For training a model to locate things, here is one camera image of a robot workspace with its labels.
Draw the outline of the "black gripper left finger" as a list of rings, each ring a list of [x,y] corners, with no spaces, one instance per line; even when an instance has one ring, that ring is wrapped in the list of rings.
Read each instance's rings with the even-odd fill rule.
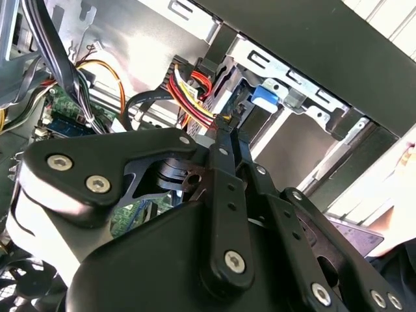
[[[176,128],[31,144],[18,174],[18,224],[28,234],[19,245],[53,265],[70,288],[81,263],[118,238],[110,233],[114,210],[166,192],[173,175],[165,166],[174,164],[198,181],[184,178],[185,198],[167,212],[202,206],[208,248],[200,278],[213,296],[238,297],[254,280],[244,183],[229,125],[216,120],[211,129],[209,147]]]

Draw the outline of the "person's hand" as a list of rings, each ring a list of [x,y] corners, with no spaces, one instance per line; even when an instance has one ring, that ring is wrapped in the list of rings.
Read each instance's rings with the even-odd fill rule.
[[[405,168],[415,166],[415,144],[411,144],[401,156],[398,165]]]

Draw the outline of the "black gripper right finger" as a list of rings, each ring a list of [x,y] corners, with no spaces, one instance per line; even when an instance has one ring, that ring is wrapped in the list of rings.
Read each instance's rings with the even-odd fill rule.
[[[278,191],[253,162],[240,117],[229,117],[237,173],[247,182],[248,203],[255,205],[266,230],[278,244],[283,277],[278,291],[286,311],[407,311],[393,286],[348,242],[299,190]]]

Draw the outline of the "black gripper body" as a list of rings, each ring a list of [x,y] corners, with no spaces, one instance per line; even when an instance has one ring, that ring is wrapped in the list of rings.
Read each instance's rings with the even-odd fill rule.
[[[301,311],[274,234],[250,223],[255,279],[234,300],[200,278],[208,248],[203,208],[184,204],[93,251],[77,270],[67,311]]]

